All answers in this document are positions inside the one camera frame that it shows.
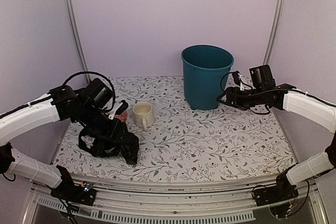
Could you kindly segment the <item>black plastic trash bag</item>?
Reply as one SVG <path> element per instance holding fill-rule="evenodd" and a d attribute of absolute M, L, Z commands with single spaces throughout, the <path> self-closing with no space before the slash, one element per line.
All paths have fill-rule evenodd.
<path fill-rule="evenodd" d="M 78 137 L 80 149 L 94 157 L 112 157 L 121 154 L 128 165 L 137 164 L 140 148 L 139 138 L 128 131 L 127 125 L 119 122 L 104 133 L 84 127 Z"/>

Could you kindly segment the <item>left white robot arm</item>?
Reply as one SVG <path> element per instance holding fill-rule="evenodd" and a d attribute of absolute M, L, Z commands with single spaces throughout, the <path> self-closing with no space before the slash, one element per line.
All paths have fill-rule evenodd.
<path fill-rule="evenodd" d="M 115 102 L 112 86 L 96 78 L 86 87 L 73 90 L 63 84 L 38 99 L 1 115 L 1 174 L 9 173 L 56 188 L 67 200 L 78 195 L 69 172 L 44 164 L 13 148 L 10 140 L 48 123 L 70 119 L 84 125 L 92 137 L 110 140 L 128 104 Z"/>

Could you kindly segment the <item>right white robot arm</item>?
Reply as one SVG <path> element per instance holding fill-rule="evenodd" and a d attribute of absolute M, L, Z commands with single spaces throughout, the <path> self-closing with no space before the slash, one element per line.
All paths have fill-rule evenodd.
<path fill-rule="evenodd" d="M 240 73 L 232 72 L 235 87 L 222 89 L 217 102 L 243 111 L 257 105 L 266 109 L 292 112 L 315 122 L 332 134 L 335 133 L 335 104 L 303 92 L 290 84 L 276 85 L 269 65 L 249 70 L 252 86 L 244 88 Z M 335 169 L 335 140 L 322 152 L 294 165 L 277 177 L 277 185 L 271 190 L 276 201 L 284 200 L 291 194 L 292 186 L 319 177 Z"/>

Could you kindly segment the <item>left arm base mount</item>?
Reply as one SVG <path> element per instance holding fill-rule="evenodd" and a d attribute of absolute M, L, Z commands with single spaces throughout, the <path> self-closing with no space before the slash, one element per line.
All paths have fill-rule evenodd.
<path fill-rule="evenodd" d="M 60 171 L 61 183 L 56 188 L 50 189 L 50 195 L 66 202 L 93 206 L 97 194 L 93 183 L 84 181 L 76 185 L 64 167 L 57 165 L 56 168 Z"/>

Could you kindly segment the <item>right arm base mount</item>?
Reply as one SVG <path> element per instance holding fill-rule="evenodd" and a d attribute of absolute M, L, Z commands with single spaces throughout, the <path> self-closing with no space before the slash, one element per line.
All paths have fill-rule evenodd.
<path fill-rule="evenodd" d="M 299 193 L 296 185 L 292 185 L 285 174 L 280 174 L 274 186 L 257 185 L 252 189 L 251 196 L 257 206 L 264 206 L 294 199 Z"/>

